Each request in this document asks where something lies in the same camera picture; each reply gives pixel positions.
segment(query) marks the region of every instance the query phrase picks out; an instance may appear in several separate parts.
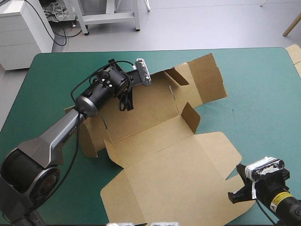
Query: robotic arm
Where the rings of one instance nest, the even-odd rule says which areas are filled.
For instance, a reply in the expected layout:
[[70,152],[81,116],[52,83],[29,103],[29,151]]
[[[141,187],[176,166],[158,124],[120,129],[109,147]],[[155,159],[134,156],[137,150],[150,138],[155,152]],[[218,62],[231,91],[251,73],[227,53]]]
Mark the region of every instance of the robotic arm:
[[280,221],[279,226],[301,226],[301,201],[289,193],[285,181],[290,173],[280,159],[265,157],[251,165],[236,166],[245,186],[229,192],[232,203],[256,200],[263,203]]
[[45,225],[36,209],[55,191],[58,165],[63,165],[62,147],[79,124],[96,115],[111,97],[119,99],[121,111],[132,110],[132,88],[151,84],[143,59],[137,59],[127,73],[117,62],[112,59],[90,75],[87,79],[91,82],[94,78],[93,82],[76,98],[75,109],[39,137],[20,143],[0,164],[0,210],[13,225]]

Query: cabinet drawer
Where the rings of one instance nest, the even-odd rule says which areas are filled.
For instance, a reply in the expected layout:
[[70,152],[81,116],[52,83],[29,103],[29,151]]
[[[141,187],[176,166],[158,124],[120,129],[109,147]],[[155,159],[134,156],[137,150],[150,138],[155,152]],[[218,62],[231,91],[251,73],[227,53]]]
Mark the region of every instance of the cabinet drawer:
[[17,16],[1,16],[0,32],[27,30],[28,26],[22,18],[21,14]]
[[0,64],[5,70],[29,68],[41,51],[36,43],[0,47]]
[[0,46],[11,46],[29,43],[35,43],[35,39],[33,38],[29,30],[0,32]]

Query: yellow label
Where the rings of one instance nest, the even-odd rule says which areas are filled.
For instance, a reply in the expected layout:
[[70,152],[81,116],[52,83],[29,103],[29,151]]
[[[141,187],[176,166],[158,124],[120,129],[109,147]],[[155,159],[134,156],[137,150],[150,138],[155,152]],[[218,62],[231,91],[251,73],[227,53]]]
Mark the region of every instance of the yellow label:
[[273,210],[274,212],[276,212],[277,206],[279,205],[279,203],[282,202],[282,200],[288,198],[288,197],[293,197],[289,192],[281,192],[279,194],[277,194],[270,205],[271,210]]

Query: gray floor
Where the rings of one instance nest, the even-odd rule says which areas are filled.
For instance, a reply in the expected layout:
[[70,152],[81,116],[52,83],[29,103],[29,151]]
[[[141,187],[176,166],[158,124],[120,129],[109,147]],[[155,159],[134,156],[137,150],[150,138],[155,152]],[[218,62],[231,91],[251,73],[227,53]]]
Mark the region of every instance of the gray floor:
[[[89,26],[89,36],[80,34],[65,47],[54,45],[54,52],[131,51],[205,48],[287,47],[301,45],[301,23],[289,34],[282,33],[299,14],[301,0],[150,0],[147,12],[139,1],[141,30],[134,23]],[[82,0],[86,14],[103,12],[105,1]],[[123,0],[120,11],[132,9]],[[72,29],[72,35],[80,27]],[[0,68],[0,129],[23,82],[27,70]]]

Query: cardboard box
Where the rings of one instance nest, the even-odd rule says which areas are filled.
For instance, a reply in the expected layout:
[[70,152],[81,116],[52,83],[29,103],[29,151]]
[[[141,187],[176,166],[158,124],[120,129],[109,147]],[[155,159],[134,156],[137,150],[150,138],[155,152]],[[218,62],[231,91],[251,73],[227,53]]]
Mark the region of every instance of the cardboard box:
[[285,48],[290,55],[292,62],[301,77],[301,48],[297,44],[293,44],[287,48]]
[[134,87],[134,110],[120,112],[119,100],[112,98],[99,115],[81,124],[80,144],[86,157],[97,157],[97,152],[105,148],[103,139],[116,143],[145,131],[179,115],[187,102],[197,107],[227,96],[212,54],[151,77],[149,87]]
[[120,112],[112,98],[81,125],[85,156],[107,148],[124,169],[101,191],[110,222],[178,221],[182,226],[223,226],[253,202],[233,205],[239,176],[226,180],[241,156],[220,132],[195,135],[193,109],[227,96],[212,54],[152,76],[133,89],[134,110]]

